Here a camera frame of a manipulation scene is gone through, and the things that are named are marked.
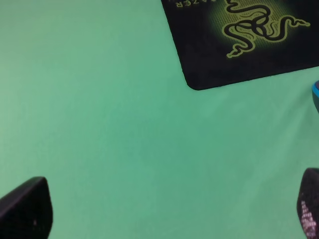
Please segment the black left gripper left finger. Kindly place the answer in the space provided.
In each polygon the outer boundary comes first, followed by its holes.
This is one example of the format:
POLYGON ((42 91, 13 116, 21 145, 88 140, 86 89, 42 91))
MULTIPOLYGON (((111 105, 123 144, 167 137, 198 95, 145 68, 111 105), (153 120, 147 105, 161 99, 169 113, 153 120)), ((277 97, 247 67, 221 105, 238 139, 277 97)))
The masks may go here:
POLYGON ((2 239, 47 239, 53 207, 45 177, 32 177, 0 199, 2 239))

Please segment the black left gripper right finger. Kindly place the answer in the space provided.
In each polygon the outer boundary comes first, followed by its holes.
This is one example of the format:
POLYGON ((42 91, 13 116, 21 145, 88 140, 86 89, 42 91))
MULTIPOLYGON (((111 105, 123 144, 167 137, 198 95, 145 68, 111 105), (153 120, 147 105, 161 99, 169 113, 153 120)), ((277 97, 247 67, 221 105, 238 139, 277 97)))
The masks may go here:
POLYGON ((297 199, 297 214, 306 238, 319 238, 319 169, 307 168, 297 199))

